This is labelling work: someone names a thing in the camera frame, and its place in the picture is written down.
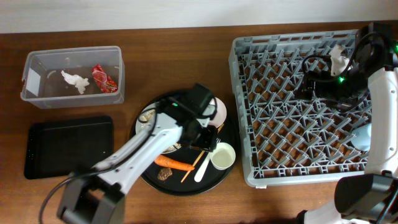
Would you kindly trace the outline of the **pink small bowl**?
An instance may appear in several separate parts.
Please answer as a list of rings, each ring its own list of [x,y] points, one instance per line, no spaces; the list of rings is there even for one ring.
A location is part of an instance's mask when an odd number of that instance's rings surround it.
[[[209,121],[209,125],[219,128],[225,122],[227,117],[226,106],[219,98],[215,98],[215,101],[211,100],[210,104],[217,104],[217,112],[215,117]]]

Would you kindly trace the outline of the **white tissue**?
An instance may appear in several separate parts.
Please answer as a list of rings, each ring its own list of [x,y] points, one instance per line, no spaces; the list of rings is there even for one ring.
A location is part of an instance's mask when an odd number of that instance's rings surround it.
[[[75,88],[77,88],[79,94],[81,95],[84,94],[86,86],[90,84],[87,78],[82,78],[79,75],[71,75],[69,73],[64,72],[63,70],[61,71],[61,74],[64,80],[69,85],[73,85]]]

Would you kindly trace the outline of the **red snack wrapper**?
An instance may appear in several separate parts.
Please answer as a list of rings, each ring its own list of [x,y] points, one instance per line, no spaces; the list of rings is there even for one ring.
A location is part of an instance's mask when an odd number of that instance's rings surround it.
[[[95,83],[103,93],[114,93],[118,91],[118,85],[108,76],[102,66],[97,64],[92,69]]]

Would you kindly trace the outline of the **blue plastic cup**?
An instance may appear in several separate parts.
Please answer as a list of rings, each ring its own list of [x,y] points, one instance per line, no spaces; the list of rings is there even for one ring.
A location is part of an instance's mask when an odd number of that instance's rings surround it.
[[[368,152],[371,145],[371,123],[354,129],[351,134],[354,138],[351,140],[352,145],[360,151]]]

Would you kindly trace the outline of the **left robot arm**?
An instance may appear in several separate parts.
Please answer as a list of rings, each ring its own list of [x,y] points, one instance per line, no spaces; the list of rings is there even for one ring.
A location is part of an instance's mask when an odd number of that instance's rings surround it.
[[[41,204],[38,222],[43,223],[46,205],[63,188],[57,217],[65,223],[122,223],[126,195],[141,174],[161,153],[175,143],[192,144],[208,130],[217,113],[214,96],[171,95],[156,101],[148,125],[117,152],[88,172],[70,174],[56,185]]]

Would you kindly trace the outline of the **cream paper cup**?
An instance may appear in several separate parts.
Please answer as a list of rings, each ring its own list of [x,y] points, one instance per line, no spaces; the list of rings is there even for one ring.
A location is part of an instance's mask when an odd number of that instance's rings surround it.
[[[210,161],[218,170],[226,170],[231,167],[236,159],[234,148],[225,142],[219,142],[211,153]]]

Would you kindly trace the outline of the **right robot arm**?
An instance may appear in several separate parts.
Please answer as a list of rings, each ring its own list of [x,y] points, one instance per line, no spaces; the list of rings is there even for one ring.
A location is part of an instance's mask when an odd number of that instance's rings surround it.
[[[371,96],[372,128],[363,175],[341,178],[334,199],[297,215],[298,223],[397,223],[397,41],[392,27],[372,22],[359,29],[349,62],[341,68],[331,56],[321,57],[328,72],[309,71],[295,98],[327,100],[327,106],[349,112]]]

